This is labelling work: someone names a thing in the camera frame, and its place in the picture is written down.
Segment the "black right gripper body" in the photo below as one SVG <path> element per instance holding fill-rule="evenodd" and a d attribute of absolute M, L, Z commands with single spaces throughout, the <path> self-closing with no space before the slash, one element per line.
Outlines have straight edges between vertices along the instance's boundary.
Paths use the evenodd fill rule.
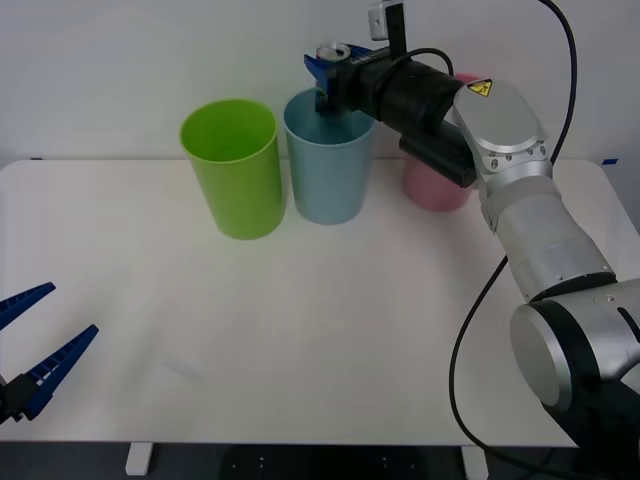
<path fill-rule="evenodd" d="M 388 47 L 372 50 L 362 56 L 349 56 L 341 62 L 340 94 L 331 100 L 331 112 L 360 111 L 376 119 L 378 100 L 375 90 L 378 76 L 389 66 L 391 53 Z"/>

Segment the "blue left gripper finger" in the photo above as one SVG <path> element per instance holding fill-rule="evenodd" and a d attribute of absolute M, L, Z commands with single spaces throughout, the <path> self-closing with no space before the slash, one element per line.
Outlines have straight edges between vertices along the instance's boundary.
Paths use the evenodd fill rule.
<path fill-rule="evenodd" d="M 56 289 L 52 282 L 33 287 L 0 302 L 0 330 Z"/>
<path fill-rule="evenodd" d="M 90 325 L 63 347 L 9 382 L 9 417 L 20 421 L 36 418 L 55 390 L 75 366 L 79 358 L 98 334 Z"/>

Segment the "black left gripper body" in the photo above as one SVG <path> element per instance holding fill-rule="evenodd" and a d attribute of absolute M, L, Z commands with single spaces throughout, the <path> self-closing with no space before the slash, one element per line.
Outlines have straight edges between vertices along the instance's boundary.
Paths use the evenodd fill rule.
<path fill-rule="evenodd" d="M 19 405 L 16 403 L 14 394 L 9 387 L 9 383 L 1 378 L 0 386 L 0 411 L 1 411 L 1 423 L 9 419 L 19 421 Z"/>

